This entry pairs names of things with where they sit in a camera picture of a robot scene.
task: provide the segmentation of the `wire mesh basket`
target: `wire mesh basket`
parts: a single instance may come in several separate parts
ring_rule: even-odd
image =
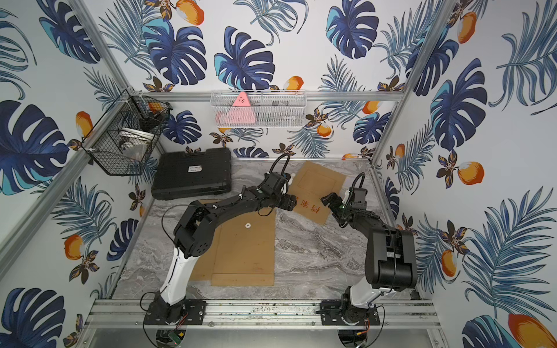
[[[126,91],[102,117],[114,107],[118,110],[108,128],[84,149],[108,175],[142,175],[172,108],[168,103],[144,95],[130,96]]]
[[[251,106],[233,106],[242,91],[213,91],[211,106],[221,128],[299,128],[306,124],[305,91],[243,91]]]

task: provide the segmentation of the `white wire basket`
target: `white wire basket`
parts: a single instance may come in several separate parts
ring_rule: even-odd
[[[243,91],[251,106],[232,106],[242,91],[213,91],[211,106],[220,128],[299,128],[307,123],[305,91]]]

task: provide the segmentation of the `pink triangular object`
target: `pink triangular object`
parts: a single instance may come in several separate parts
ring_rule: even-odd
[[[238,98],[236,98],[232,106],[251,106],[250,99],[247,97],[247,93],[243,91],[240,92],[240,94],[238,94]]]
[[[240,92],[232,106],[247,106],[246,108],[231,107],[228,115],[222,114],[220,124],[253,124],[256,122],[255,114],[247,97],[247,93]]]

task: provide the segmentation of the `black wire basket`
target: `black wire basket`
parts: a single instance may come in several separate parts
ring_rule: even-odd
[[[120,94],[102,117],[112,108],[118,110],[108,128],[94,144],[87,144],[83,149],[108,175],[142,175],[172,108],[148,96],[130,96],[127,91]]]

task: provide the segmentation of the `black carrying case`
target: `black carrying case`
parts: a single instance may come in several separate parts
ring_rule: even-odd
[[[151,193],[156,199],[170,200],[230,192],[230,156],[227,148],[165,153],[159,159]]]

